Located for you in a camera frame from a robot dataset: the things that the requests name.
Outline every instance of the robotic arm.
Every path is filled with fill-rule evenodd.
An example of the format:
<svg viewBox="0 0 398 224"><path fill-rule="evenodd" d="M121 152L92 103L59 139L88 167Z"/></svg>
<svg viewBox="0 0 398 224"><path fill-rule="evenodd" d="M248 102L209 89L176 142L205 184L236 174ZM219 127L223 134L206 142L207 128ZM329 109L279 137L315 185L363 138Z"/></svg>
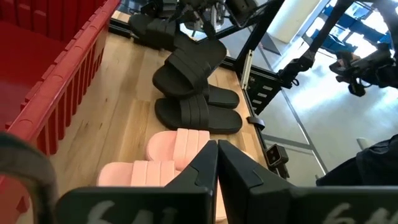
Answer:
<svg viewBox="0 0 398 224"><path fill-rule="evenodd" d="M344 12L354 3L354 0L338 0L330 17L326 20L319 34L311 43L309 49L300 57L293 59L283 70L279 70L278 75L287 83L291 83L296 79L299 72L307 71L312 67L315 61L315 54L321 47L327 35L338 22ZM398 14L396 13L397 3L393 0L367 0L374 2L374 6L379 10L388 29L391 33L392 44L394 49L398 49ZM396 59L398 52L391 58L389 46L381 43L377 50L365 58L359 60L351 60L347 55L338 55L344 61L344 67L330 65L332 72L337 74L338 82L348 83L348 90L356 96L365 95L365 88L371 85L377 85L380 88L391 86L398 88L398 69L396 67ZM364 86L362 80L370 85Z"/></svg>

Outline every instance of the black slide sandal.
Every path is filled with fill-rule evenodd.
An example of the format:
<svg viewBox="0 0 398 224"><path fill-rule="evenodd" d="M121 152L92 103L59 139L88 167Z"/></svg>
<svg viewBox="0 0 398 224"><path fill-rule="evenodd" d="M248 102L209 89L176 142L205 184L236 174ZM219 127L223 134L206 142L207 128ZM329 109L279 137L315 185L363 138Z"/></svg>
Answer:
<svg viewBox="0 0 398 224"><path fill-rule="evenodd" d="M180 31L176 22L167 22L145 14L134 14L130 16L128 24L131 32L148 47L163 48L172 52L177 47L191 43L196 44L194 40Z"/></svg>
<svg viewBox="0 0 398 224"><path fill-rule="evenodd" d="M157 119L167 128L197 129L211 134L234 134L242 128L242 118L234 110L208 106L203 95L189 99L158 99L155 103Z"/></svg>
<svg viewBox="0 0 398 224"><path fill-rule="evenodd" d="M218 40L206 40L196 45L185 45L184 48L178 48L173 52L171 57L181 58L184 62L189 58L192 61L206 60L210 66L210 72L203 73L203 78L208 78L211 73L220 65L226 55L225 46ZM201 93L198 88L194 88L196 83L188 81L186 73L181 69L177 69L181 63L169 63L169 58L165 65L155 72L152 82L154 86L167 97L178 99L188 98L192 95ZM223 108L236 108L239 104L239 96L232 90L226 90L217 86L208 85L207 80L203 90L203 94L208 95L208 104Z"/></svg>

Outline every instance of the wooden table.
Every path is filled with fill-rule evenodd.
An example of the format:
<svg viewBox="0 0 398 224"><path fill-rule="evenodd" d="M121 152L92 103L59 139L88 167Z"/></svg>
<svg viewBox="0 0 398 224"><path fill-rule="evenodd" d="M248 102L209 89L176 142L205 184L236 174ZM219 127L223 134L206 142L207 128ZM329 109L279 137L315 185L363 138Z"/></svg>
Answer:
<svg viewBox="0 0 398 224"><path fill-rule="evenodd" d="M115 12L126 21L129 16ZM109 34L103 62L83 97L59 150L51 156L58 177L60 194L82 186L94 186L99 171L110 162L134 162L145 159L148 140L166 128L157 120L155 100L163 94L152 84L154 72L164 64L170 52L134 44L131 39ZM236 111L243 127L237 134L211 135L226 139L266 167L254 126L237 76L218 68L209 78L212 85L234 90L240 97ZM23 215L18 223L31 223Z"/></svg>

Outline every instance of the white wall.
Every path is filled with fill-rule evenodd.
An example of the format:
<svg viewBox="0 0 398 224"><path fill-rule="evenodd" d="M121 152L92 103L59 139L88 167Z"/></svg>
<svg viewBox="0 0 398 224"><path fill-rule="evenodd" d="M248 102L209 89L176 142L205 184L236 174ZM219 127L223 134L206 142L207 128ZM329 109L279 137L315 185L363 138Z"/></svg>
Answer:
<svg viewBox="0 0 398 224"><path fill-rule="evenodd" d="M320 0L285 0L267 32L282 42L290 43Z"/></svg>

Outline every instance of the red bin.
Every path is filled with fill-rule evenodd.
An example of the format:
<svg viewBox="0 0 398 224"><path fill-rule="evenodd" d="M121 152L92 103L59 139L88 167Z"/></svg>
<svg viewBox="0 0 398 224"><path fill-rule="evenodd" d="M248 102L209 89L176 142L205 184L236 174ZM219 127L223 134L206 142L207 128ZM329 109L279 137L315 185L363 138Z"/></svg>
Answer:
<svg viewBox="0 0 398 224"><path fill-rule="evenodd" d="M101 64L109 20L119 0L0 0L0 131L46 155ZM14 224L29 196L0 176L0 223Z"/></svg>

